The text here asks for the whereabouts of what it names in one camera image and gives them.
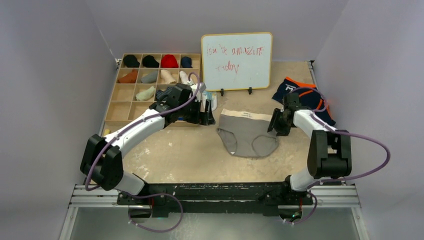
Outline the grey underwear cream waistband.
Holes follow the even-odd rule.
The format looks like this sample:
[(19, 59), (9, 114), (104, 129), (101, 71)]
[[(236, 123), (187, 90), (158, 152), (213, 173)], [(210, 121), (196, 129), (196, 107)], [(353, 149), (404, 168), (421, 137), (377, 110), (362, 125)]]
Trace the grey underwear cream waistband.
[(223, 109), (216, 129), (227, 152), (242, 158), (264, 158), (279, 147), (277, 132), (268, 127), (272, 116)]

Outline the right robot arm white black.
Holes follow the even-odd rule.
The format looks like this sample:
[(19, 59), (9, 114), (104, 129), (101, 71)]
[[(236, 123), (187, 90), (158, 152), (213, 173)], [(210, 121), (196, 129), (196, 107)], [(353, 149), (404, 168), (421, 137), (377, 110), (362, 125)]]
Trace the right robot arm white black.
[(301, 192), (325, 180), (340, 181), (352, 171), (351, 139), (320, 119), (309, 107), (302, 105), (298, 93), (283, 97), (283, 107), (273, 111), (268, 132), (288, 136), (292, 128), (301, 129), (310, 139), (306, 167), (286, 178), (289, 185), (280, 196), (288, 204), (300, 198)]

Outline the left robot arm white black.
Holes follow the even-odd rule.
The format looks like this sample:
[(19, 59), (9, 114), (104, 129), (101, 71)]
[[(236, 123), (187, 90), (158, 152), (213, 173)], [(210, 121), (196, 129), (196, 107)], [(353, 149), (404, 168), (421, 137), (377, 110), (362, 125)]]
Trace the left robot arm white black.
[(146, 203), (149, 199), (146, 182), (124, 171), (123, 158), (143, 140), (176, 121), (203, 126), (215, 124), (210, 100), (206, 101), (204, 111), (201, 110), (200, 98), (205, 89), (204, 83), (195, 87), (178, 83), (167, 96), (153, 102), (129, 124), (106, 136), (92, 135), (80, 165), (80, 171), (86, 175), (86, 190), (94, 190), (90, 186), (90, 182), (94, 182), (105, 191), (115, 189), (128, 193), (138, 205)]

